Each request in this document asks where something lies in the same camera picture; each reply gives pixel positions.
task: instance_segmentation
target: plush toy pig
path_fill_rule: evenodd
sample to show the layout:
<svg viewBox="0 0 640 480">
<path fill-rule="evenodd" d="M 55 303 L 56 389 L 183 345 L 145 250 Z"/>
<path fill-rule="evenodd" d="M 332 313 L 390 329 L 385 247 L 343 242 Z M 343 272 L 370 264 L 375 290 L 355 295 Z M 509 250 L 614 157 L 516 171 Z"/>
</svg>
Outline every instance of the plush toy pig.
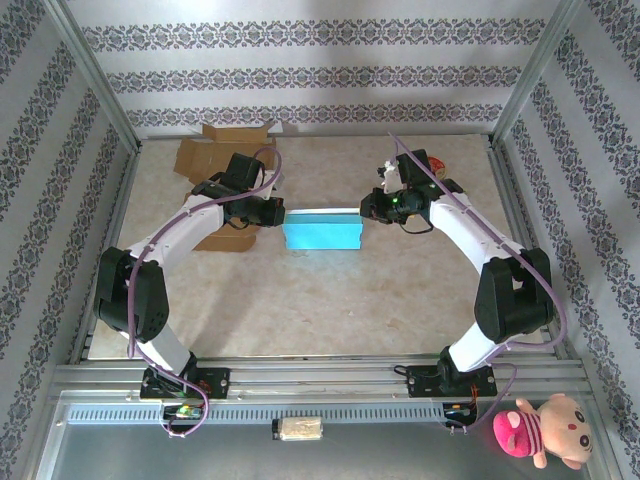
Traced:
<svg viewBox="0 0 640 480">
<path fill-rule="evenodd" d="M 502 449 L 514 457 L 533 457 L 538 468 L 547 466 L 545 450 L 579 470 L 591 456 L 591 427 L 584 411 L 564 393 L 551 395 L 536 411 L 531 404 L 518 398 L 519 411 L 500 412 L 493 419 L 493 432 Z"/>
</svg>

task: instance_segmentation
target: vent grille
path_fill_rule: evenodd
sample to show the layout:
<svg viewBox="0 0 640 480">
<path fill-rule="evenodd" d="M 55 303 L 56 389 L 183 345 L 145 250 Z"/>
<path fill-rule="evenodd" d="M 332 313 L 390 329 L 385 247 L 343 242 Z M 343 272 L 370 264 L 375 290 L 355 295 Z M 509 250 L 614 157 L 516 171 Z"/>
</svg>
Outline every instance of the vent grille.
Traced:
<svg viewBox="0 0 640 480">
<path fill-rule="evenodd" d="M 160 405 L 73 405 L 70 424 L 158 423 Z M 443 421 L 442 404 L 363 404 L 363 405 L 212 405 L 207 418 L 215 425 L 261 425 L 285 417 L 322 417 L 324 423 L 410 423 Z"/>
<path fill-rule="evenodd" d="M 160 405 L 73 405 L 69 411 L 71 424 L 126 424 L 157 423 Z"/>
</svg>

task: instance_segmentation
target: blue box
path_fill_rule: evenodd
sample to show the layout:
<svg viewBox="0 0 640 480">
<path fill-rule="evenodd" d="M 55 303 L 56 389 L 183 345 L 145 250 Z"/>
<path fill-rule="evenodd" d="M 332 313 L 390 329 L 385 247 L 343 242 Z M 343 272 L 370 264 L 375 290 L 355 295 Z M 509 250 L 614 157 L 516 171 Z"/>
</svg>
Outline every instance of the blue box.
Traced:
<svg viewBox="0 0 640 480">
<path fill-rule="evenodd" d="M 288 214 L 282 225 L 289 250 L 359 250 L 362 217 L 358 214 Z"/>
</svg>

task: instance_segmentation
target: striped plush shirt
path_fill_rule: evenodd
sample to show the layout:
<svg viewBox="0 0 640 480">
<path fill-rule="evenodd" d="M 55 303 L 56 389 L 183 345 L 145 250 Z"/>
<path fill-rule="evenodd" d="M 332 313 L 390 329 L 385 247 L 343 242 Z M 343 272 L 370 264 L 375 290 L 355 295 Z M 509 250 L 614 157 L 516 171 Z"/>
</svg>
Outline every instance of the striped plush shirt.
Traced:
<svg viewBox="0 0 640 480">
<path fill-rule="evenodd" d="M 529 453 L 528 455 L 535 455 L 544 449 L 542 445 L 542 431 L 540 430 L 540 417 L 535 413 L 516 412 L 520 416 L 520 425 L 517 430 L 522 427 L 526 430 L 526 434 L 529 437 Z"/>
</svg>

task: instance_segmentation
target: white wall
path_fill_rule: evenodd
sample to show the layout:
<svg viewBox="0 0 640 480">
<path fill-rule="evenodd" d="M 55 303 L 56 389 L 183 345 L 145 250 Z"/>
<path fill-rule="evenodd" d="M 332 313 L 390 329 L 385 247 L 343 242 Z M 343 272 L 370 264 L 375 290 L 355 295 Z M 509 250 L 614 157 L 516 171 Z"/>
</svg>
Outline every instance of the white wall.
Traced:
<svg viewBox="0 0 640 480">
<path fill-rule="evenodd" d="M 37 0 L 0 1 L 0 479 L 69 361 L 129 153 Z"/>
<path fill-rule="evenodd" d="M 625 478 L 640 477 L 638 6 L 584 3 L 507 141 Z"/>
<path fill-rule="evenodd" d="M 558 0 L 70 0 L 141 137 L 490 132 Z"/>
</svg>

